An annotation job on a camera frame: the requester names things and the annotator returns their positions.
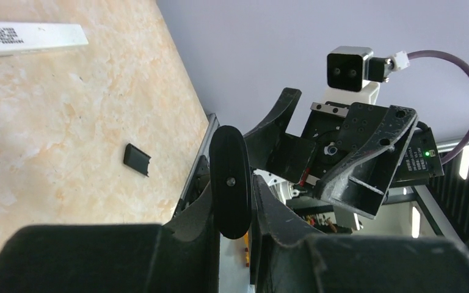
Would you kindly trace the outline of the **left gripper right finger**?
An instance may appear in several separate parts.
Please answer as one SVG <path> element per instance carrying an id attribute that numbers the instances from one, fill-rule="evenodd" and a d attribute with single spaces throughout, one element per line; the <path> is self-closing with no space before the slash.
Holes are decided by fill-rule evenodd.
<path id="1" fill-rule="evenodd" d="M 257 292 L 469 292 L 469 251 L 444 237 L 324 234 L 253 177 Z"/>

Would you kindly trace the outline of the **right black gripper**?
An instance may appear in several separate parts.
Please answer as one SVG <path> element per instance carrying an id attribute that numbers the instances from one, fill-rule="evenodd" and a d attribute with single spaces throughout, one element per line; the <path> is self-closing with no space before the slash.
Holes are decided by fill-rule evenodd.
<path id="1" fill-rule="evenodd" d="M 286 133 L 301 94 L 284 88 L 269 113 L 244 135 L 250 166 L 314 188 L 315 198 L 375 219 L 413 136 L 416 110 L 313 103 L 301 138 Z"/>

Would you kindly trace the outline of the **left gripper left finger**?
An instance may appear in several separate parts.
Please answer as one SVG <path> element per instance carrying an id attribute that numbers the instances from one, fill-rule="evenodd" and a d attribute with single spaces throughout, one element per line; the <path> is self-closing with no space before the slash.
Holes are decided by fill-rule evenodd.
<path id="1" fill-rule="evenodd" d="M 165 225 L 32 225 L 0 252 L 0 292 L 217 292 L 206 188 Z"/>

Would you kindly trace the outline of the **black remote control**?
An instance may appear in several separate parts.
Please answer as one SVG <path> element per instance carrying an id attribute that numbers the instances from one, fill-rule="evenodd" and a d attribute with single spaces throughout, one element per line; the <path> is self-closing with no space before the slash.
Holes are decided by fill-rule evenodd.
<path id="1" fill-rule="evenodd" d="M 252 171 L 244 138 L 221 126 L 209 144 L 210 186 L 215 224 L 229 239 L 239 239 L 252 221 Z"/>

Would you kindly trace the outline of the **black remote battery cover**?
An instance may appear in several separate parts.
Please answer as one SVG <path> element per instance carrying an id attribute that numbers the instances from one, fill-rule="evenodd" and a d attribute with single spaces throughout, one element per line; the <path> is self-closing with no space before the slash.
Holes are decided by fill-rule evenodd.
<path id="1" fill-rule="evenodd" d="M 150 159 L 151 157 L 148 154 L 144 153 L 133 144 L 128 143 L 125 146 L 123 164 L 146 177 L 148 177 Z"/>

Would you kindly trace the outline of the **white remote control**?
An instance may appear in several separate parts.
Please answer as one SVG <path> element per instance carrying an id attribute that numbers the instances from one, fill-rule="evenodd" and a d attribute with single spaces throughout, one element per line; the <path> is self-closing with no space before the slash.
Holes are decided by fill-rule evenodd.
<path id="1" fill-rule="evenodd" d="M 0 21 L 0 57 L 88 45 L 78 24 Z"/>

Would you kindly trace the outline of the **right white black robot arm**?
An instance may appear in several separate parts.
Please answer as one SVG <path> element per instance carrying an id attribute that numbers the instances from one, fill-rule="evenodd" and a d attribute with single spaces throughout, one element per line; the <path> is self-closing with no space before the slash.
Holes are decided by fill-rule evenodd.
<path id="1" fill-rule="evenodd" d="M 392 187 L 443 174 L 434 136 L 414 109 L 313 103 L 300 136 L 286 132 L 301 92 L 285 88 L 245 136 L 249 162 L 312 198 L 374 219 Z"/>

